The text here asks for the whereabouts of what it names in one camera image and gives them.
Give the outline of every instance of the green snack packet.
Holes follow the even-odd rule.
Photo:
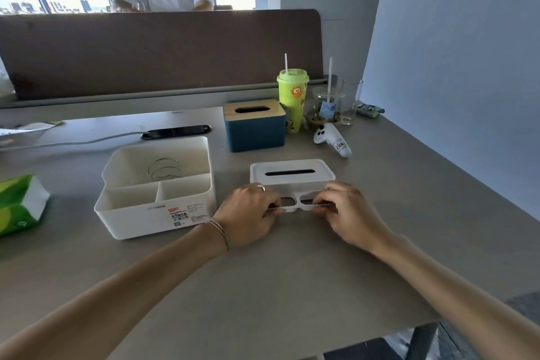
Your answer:
[[[0,236],[36,226],[49,197],[34,175],[0,182]]]

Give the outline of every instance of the gray table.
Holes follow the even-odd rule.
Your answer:
[[[249,182],[253,162],[321,158],[394,230],[496,297],[540,289],[540,223],[385,118],[342,129],[351,159],[314,145],[307,131],[284,148],[232,154],[221,108],[75,120],[37,142],[195,124],[214,128],[218,203]],[[0,152],[0,179],[34,173],[52,193],[42,226],[0,238],[0,340],[185,233],[116,241],[93,212],[111,153],[137,142]],[[183,282],[111,358],[295,360],[436,319],[392,270],[299,211]]]

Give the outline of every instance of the green cup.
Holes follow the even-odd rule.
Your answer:
[[[289,132],[300,131],[308,81],[307,72],[299,68],[291,68],[288,72],[281,70],[279,73],[279,102],[287,111]]]

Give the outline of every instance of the desk organizer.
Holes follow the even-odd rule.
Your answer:
[[[328,181],[335,179],[334,172],[321,159],[259,162],[251,164],[249,172],[250,182],[271,187],[281,194],[281,209],[285,212],[313,209],[314,198]]]
[[[223,117],[231,152],[285,145],[287,118],[278,100],[225,104]]]
[[[160,159],[178,161],[180,178],[155,182]],[[94,211],[118,240],[196,225],[216,210],[208,139],[166,139],[116,150],[102,173]]]

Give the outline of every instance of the straw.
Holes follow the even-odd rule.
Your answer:
[[[330,57],[330,68],[328,69],[328,95],[326,96],[326,101],[330,103],[330,89],[332,87],[332,63],[333,59]]]

